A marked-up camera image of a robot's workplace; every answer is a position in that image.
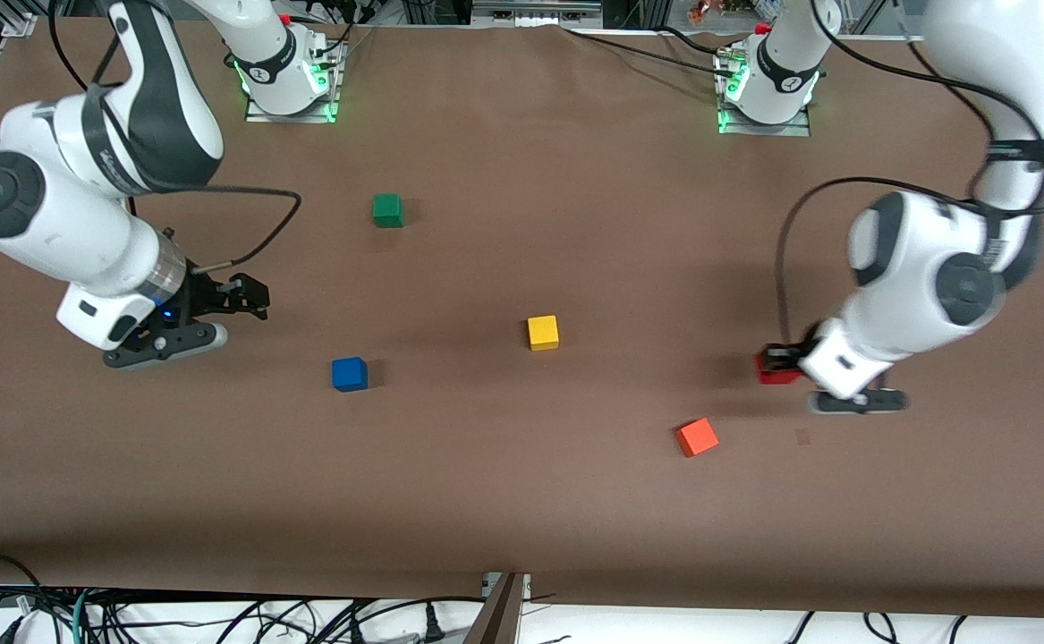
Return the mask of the red wooden cube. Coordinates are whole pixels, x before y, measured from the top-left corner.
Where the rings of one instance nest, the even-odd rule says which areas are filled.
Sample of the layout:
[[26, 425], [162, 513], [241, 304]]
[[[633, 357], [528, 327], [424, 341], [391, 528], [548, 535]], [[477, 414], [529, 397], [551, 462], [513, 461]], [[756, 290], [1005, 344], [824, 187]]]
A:
[[799, 380], [802, 376], [767, 376], [766, 375], [766, 359], [762, 356], [762, 350], [754, 355], [754, 368], [756, 374], [756, 379], [763, 385], [791, 385]]

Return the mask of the orange wooden cube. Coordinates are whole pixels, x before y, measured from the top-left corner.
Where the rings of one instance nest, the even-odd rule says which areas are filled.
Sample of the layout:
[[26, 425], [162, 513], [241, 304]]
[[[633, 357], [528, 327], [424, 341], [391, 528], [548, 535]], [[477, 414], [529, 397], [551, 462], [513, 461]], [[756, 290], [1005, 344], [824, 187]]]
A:
[[677, 428], [674, 436], [678, 448], [686, 458], [696, 457], [719, 445], [717, 431], [707, 418], [689, 421]]

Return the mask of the brown paper table cover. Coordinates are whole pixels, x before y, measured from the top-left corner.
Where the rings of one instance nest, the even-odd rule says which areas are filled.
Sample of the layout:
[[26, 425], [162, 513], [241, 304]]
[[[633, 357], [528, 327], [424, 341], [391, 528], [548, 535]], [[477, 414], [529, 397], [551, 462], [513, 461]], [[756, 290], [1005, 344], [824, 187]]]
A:
[[[0, 253], [0, 553], [47, 585], [1044, 616], [1044, 257], [995, 321], [891, 369], [899, 413], [756, 382], [774, 252], [816, 184], [962, 194], [946, 90], [829, 54], [811, 135], [717, 130], [705, 74], [555, 26], [354, 31], [336, 123], [247, 123], [177, 23], [217, 182], [303, 208], [244, 272], [269, 319], [108, 369]], [[399, 194], [404, 226], [375, 226]], [[530, 350], [526, 319], [561, 343]], [[330, 383], [361, 356], [367, 390]], [[709, 419], [717, 448], [683, 456]]]

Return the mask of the dark angled bar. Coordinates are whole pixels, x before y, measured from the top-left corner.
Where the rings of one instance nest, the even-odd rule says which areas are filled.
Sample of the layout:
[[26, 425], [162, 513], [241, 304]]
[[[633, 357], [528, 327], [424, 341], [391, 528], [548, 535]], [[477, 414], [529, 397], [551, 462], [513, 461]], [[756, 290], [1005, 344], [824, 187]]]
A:
[[465, 633], [462, 644], [517, 644], [519, 620], [526, 603], [522, 599], [522, 573], [505, 574]]

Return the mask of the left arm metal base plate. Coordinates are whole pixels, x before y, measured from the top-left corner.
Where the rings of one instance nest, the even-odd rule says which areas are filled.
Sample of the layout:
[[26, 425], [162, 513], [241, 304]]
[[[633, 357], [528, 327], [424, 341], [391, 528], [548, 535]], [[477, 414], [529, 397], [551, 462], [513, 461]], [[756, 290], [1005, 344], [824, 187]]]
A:
[[818, 81], [813, 74], [807, 89], [780, 94], [772, 80], [751, 69], [745, 42], [720, 47], [713, 58], [714, 69], [726, 71], [717, 79], [718, 132], [759, 136], [809, 136], [808, 103]]

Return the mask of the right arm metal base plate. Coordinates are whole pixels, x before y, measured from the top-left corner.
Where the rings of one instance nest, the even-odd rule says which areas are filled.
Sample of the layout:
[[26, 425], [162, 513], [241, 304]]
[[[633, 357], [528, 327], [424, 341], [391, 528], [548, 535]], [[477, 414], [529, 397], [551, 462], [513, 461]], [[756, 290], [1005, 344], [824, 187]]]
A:
[[242, 71], [241, 89], [246, 97], [244, 121], [247, 123], [336, 123], [338, 121], [339, 99], [345, 76], [345, 57], [339, 54], [323, 54], [306, 70], [309, 84], [316, 86], [318, 94], [312, 102], [295, 114], [272, 114], [253, 99], [252, 90]]

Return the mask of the small silver bracket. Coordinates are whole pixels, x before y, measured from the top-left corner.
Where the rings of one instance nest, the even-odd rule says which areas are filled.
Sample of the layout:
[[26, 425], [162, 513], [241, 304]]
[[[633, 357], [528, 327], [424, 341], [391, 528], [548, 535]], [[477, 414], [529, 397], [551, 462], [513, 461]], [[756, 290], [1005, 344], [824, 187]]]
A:
[[[501, 572], [488, 572], [482, 574], [481, 585], [480, 585], [480, 595], [482, 599], [488, 599], [494, 588], [505, 578], [505, 573]], [[522, 588], [522, 599], [525, 602], [529, 602], [530, 596], [532, 596], [532, 578], [529, 574], [524, 573], [521, 575], [521, 588]]]

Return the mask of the aluminium frame rail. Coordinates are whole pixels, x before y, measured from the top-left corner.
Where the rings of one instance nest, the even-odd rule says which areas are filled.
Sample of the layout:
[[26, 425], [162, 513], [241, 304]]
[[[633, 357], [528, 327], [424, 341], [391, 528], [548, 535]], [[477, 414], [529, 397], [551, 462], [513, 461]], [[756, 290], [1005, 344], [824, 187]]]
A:
[[602, 0], [471, 0], [470, 24], [481, 28], [557, 25], [603, 29]]

